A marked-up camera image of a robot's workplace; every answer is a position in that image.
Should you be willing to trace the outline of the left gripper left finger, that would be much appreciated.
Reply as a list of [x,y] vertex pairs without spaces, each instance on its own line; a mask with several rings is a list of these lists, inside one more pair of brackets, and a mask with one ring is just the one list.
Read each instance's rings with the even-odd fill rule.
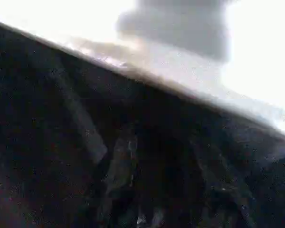
[[107,173],[102,179],[104,193],[95,217],[99,228],[136,226],[137,213],[132,206],[137,163],[137,137],[120,136],[114,145]]

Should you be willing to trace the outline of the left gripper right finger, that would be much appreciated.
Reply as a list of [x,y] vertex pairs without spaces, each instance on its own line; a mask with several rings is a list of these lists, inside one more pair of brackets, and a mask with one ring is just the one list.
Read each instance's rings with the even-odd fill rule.
[[198,228],[255,228],[252,193],[219,149],[191,142],[204,180],[204,203]]

